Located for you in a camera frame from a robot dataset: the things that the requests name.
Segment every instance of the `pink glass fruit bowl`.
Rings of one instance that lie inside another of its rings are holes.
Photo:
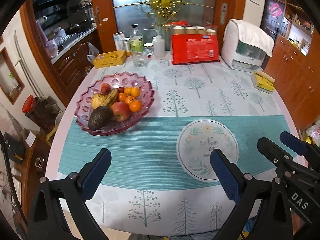
[[[142,102],[142,109],[139,112],[132,113],[130,118],[125,122],[112,121],[102,129],[92,131],[88,127],[90,115],[93,111],[91,107],[92,96],[101,93],[101,84],[108,83],[111,88],[119,87],[138,87],[140,88],[140,96],[137,97]],[[145,116],[153,103],[153,94],[151,82],[146,80],[144,76],[138,76],[137,73],[130,74],[123,72],[116,73],[112,76],[104,76],[102,80],[97,80],[93,86],[88,87],[87,92],[81,95],[81,99],[77,102],[75,115],[76,122],[81,126],[83,131],[87,131],[92,135],[107,136],[127,130],[138,123]]]

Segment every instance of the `orange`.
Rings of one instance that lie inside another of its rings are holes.
[[[127,88],[125,88],[124,89],[124,93],[126,94],[126,95],[131,95],[131,89],[132,89],[132,87],[127,87]]]
[[[140,100],[137,100],[137,99],[136,99],[136,100],[130,102],[129,108],[130,108],[130,110],[131,110],[132,112],[138,112],[138,111],[140,111],[141,108],[142,108],[142,103],[141,103]]]
[[[132,96],[127,96],[127,97],[125,98],[124,102],[125,102],[126,104],[130,104],[130,102],[132,102],[132,101],[134,101],[134,100],[135,100],[134,97],[132,97]]]
[[[140,96],[140,89],[139,88],[132,88],[131,95],[137,98],[138,96]]]
[[[121,102],[124,102],[126,99],[127,95],[125,93],[119,93],[118,94],[118,100]]]

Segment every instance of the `avocado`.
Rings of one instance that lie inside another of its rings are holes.
[[[96,131],[105,127],[110,123],[113,117],[113,112],[108,106],[99,106],[93,110],[88,127],[92,131]]]

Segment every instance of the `dining table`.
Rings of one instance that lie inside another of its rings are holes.
[[[257,150],[267,137],[305,165],[280,142],[297,130],[281,97],[257,90],[252,73],[218,62],[173,65],[172,55],[153,56],[145,67],[132,57],[123,65],[93,68],[78,87],[60,122],[46,169],[50,180],[79,172],[106,148],[112,163],[86,205],[100,226],[153,236],[181,236],[221,228],[235,206],[210,165],[221,149],[242,173],[271,181],[275,166]],[[137,73],[151,82],[154,101],[148,113],[120,133],[101,136],[76,122],[81,95],[104,76]],[[68,210],[65,200],[61,206]],[[256,201],[251,217],[257,214]]]

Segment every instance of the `red lid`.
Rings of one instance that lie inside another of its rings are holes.
[[[36,100],[33,97],[33,95],[30,95],[27,100],[24,102],[24,105],[22,107],[22,112],[25,113],[29,113],[31,112],[36,106]]]

